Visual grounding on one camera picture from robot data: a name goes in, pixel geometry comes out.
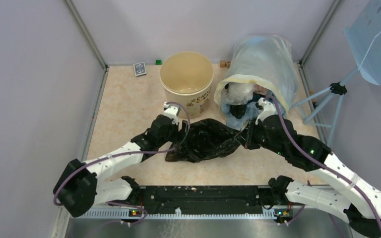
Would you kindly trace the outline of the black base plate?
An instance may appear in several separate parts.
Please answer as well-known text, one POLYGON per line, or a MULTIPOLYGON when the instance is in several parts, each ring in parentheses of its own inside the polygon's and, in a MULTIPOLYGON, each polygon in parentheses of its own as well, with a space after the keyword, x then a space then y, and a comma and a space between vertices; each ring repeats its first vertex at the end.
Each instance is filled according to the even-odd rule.
POLYGON ((115 203, 142 207, 148 214, 185 215, 260 214, 274 206, 296 205, 268 186, 141 186, 115 203))

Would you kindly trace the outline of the blue plastic bag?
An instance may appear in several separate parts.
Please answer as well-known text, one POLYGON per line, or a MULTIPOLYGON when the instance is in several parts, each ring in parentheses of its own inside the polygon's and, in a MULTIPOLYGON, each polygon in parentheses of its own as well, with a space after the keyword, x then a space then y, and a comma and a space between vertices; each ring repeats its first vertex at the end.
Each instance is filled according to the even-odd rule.
POLYGON ((229 96, 227 93, 221 95, 221 111, 225 116, 226 125, 236 130, 242 130, 250 119, 255 119, 263 109, 258 104, 259 100, 266 97, 276 98, 275 95, 246 94, 242 97, 229 96))

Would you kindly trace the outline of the blue tripod stand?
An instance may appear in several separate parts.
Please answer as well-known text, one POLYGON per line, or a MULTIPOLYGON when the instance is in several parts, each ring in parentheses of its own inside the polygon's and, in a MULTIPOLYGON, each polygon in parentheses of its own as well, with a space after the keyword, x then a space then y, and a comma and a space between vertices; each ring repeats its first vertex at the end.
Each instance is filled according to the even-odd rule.
POLYGON ((343 99, 348 92, 346 85, 358 72, 359 69, 356 66, 343 80, 331 83, 327 88, 317 93, 313 93, 291 106, 291 108, 300 111, 303 124, 313 125, 319 130, 319 137, 326 143, 327 147, 332 146, 343 99), (332 121, 330 123, 324 123, 320 120, 320 114, 329 107, 329 104, 333 99, 337 99, 337 103, 332 121))

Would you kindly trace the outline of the black trash bag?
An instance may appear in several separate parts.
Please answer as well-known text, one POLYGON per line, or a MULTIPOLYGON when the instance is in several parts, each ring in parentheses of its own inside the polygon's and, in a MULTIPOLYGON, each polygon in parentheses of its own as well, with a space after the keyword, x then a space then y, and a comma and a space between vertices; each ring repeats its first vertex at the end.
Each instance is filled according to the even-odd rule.
POLYGON ((243 119, 243 118, 250 117, 248 104, 230 105, 230 113, 236 119, 243 119))
POLYGON ((239 133, 215 119, 193 122, 186 138, 171 145, 174 150, 166 154, 165 161, 199 163, 227 157, 240 147, 236 140, 239 133))

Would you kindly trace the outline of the white clear plastic bag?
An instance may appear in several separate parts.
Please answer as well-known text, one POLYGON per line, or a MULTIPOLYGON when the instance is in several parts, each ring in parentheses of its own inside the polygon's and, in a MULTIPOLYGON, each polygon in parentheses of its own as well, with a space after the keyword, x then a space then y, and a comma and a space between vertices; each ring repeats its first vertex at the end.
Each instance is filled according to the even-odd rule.
POLYGON ((229 105, 243 105, 253 98, 254 83, 228 83, 223 100, 229 105))

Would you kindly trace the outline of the large translucent plastic bag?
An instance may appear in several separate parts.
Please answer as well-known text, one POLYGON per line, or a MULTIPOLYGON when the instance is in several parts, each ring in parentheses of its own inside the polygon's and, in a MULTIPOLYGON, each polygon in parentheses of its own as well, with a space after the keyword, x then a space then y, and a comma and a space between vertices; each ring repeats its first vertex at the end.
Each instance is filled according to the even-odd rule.
POLYGON ((231 65, 214 93, 214 101, 221 106, 221 95, 228 83, 254 83, 254 93, 274 94, 266 97, 285 117, 292 105, 299 85, 290 43, 276 35, 248 36, 233 47, 231 65))

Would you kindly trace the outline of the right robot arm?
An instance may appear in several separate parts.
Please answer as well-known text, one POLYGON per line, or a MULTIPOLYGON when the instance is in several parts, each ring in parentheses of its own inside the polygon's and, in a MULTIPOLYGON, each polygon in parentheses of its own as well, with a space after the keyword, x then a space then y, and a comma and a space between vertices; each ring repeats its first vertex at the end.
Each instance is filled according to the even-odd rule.
POLYGON ((365 237, 381 238, 381 191, 343 164, 319 139, 298 134, 292 122, 280 115, 250 120, 239 139, 246 149, 270 150, 334 190, 322 191, 279 176, 269 181, 275 203, 312 206, 341 219, 365 237))

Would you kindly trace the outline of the small wooden block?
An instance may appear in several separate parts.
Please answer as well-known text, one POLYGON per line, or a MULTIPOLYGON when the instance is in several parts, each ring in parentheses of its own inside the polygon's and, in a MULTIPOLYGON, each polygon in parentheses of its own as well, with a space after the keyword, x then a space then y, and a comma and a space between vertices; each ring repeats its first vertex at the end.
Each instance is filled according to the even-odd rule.
POLYGON ((229 60, 221 60, 220 61, 220 68, 230 68, 231 62, 229 60))

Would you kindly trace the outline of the blue perforated lamp panel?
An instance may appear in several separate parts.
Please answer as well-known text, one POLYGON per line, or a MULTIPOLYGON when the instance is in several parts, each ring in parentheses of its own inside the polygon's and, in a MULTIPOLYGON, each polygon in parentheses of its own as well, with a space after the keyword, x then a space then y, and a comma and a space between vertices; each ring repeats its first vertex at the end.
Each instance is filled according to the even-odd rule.
POLYGON ((361 76, 381 85, 381 0, 371 0, 344 34, 361 76))

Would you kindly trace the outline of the beige round trash bin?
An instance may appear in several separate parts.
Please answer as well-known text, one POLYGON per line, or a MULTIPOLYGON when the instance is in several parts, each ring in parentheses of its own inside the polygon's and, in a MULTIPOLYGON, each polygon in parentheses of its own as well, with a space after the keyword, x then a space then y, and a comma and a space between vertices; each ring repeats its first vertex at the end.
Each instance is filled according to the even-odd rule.
POLYGON ((167 100, 183 105, 191 119, 209 108, 213 79, 211 61, 198 52, 173 54, 160 68, 160 81, 167 100))

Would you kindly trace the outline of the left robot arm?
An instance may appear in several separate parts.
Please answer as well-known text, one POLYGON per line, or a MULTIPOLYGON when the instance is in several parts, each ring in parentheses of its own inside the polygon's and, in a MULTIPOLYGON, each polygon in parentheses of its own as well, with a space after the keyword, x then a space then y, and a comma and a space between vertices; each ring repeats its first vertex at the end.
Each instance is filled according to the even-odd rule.
POLYGON ((161 153, 160 148, 164 144, 177 142, 178 137, 178 117, 163 113, 150 128, 120 148, 93 160, 69 161, 53 189, 54 204, 64 207, 73 217, 84 215, 95 205, 114 200, 135 204, 139 191, 130 179, 107 179, 121 169, 161 153))

